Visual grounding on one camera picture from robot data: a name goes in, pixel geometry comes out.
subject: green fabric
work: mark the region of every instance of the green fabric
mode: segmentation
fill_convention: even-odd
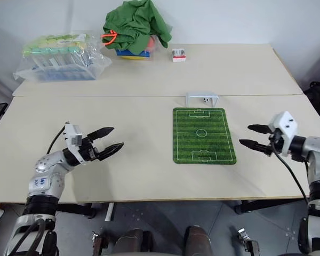
[[[177,164],[235,164],[225,110],[174,108],[173,160]]]
[[[118,33],[115,41],[106,45],[108,49],[129,50],[137,55],[147,47],[151,35],[157,35],[161,44],[167,48],[171,34],[167,25],[151,0],[132,0],[123,2],[109,12],[103,26],[105,34],[110,30]],[[104,37],[104,43],[112,37]]]

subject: plastic container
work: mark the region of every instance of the plastic container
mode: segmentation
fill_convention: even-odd
[[[42,36],[23,48],[14,78],[33,82],[95,80],[111,64],[88,34]]]

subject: robotic arm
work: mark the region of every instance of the robotic arm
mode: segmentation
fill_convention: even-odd
[[[123,143],[98,152],[94,140],[108,135],[114,128],[105,127],[82,138],[78,125],[66,123],[52,141],[45,156],[35,165],[29,182],[25,209],[15,223],[5,255],[58,255],[57,235],[53,231],[58,200],[64,190],[65,175],[75,166],[98,159],[102,161],[118,152]],[[50,153],[57,137],[63,134],[67,148]]]
[[[296,136],[297,123],[289,112],[285,111],[275,116],[269,126],[249,125],[250,130],[267,134],[269,133],[269,145],[262,145],[253,140],[239,140],[246,147],[265,153],[270,156],[274,153],[282,163],[291,171],[289,166],[278,155],[291,154],[293,160],[305,162],[308,166],[309,201],[297,182],[305,200],[308,204],[308,217],[301,219],[299,230],[299,249],[302,253],[320,255],[320,138]]]

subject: green field mat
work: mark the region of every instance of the green field mat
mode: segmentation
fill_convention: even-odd
[[[177,164],[235,164],[225,110],[174,108],[173,160]]]

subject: gray floor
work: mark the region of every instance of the gray floor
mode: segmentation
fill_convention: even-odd
[[[199,225],[209,234],[214,255],[245,255],[235,239],[244,227],[260,245],[261,255],[298,253],[299,221],[306,215],[303,201],[236,215],[233,201],[140,202],[115,204],[114,220],[105,222],[107,204],[95,204],[94,219],[71,213],[57,213],[56,231],[60,255],[92,255],[92,232],[116,237],[127,230],[149,230],[155,238],[155,251],[182,254],[183,237],[188,226]],[[23,206],[5,204],[0,219],[0,255]]]

